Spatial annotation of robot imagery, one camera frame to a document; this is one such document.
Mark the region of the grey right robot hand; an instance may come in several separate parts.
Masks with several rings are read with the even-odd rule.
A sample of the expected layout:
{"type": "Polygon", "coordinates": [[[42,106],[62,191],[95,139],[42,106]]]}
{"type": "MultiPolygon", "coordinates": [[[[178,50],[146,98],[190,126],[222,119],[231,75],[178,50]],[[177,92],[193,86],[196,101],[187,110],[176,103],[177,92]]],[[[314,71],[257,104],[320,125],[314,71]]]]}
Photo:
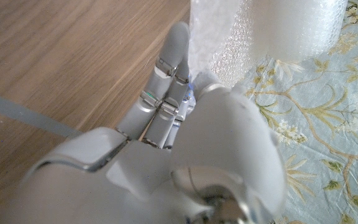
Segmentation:
{"type": "Polygon", "coordinates": [[[114,128],[38,161],[0,223],[268,223],[283,210],[275,133],[239,87],[190,80],[189,27],[170,29],[149,81],[114,128]]]}

